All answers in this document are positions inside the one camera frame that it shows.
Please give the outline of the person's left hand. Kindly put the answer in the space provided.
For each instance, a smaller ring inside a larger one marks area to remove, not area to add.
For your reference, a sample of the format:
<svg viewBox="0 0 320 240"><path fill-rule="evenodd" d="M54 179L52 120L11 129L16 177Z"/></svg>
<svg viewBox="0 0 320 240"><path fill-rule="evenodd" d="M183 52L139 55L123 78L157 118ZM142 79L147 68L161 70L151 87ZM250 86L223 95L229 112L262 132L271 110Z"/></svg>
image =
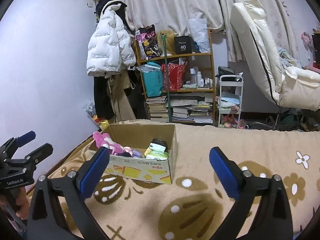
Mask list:
<svg viewBox="0 0 320 240"><path fill-rule="evenodd" d="M4 195L0 196L0 202L1 202L1 209L6 211L6 205L8 204L8 201ZM18 210L16 212L16 216L20 218L21 220L27 220L29 216L29 199L26 194L25 187L19 188L19 193L16 198L16 205L18 206Z"/></svg>

